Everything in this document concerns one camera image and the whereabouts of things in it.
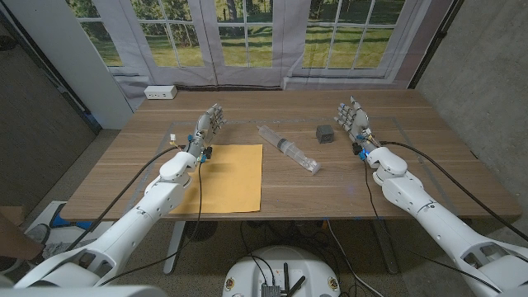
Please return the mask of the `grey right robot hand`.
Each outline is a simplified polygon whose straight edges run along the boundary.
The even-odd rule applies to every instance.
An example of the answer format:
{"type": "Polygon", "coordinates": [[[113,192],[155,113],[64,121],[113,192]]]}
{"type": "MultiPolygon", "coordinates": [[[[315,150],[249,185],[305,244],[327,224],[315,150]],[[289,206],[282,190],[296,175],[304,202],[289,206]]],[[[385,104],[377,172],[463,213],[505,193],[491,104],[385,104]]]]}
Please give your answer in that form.
{"type": "Polygon", "coordinates": [[[339,105],[334,120],[347,132],[352,141],[354,154],[368,155],[380,144],[372,134],[368,115],[361,104],[353,96],[350,97],[350,102],[339,105]]]}

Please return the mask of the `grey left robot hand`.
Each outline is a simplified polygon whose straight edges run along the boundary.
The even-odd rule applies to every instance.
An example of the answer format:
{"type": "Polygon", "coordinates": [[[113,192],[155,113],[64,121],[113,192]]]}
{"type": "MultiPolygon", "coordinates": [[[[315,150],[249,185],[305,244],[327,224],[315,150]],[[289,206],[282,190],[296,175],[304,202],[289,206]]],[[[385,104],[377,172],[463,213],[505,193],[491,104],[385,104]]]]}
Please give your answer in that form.
{"type": "Polygon", "coordinates": [[[194,157],[200,157],[224,123],[223,108],[216,103],[197,120],[194,132],[190,135],[186,152],[194,157]]]}

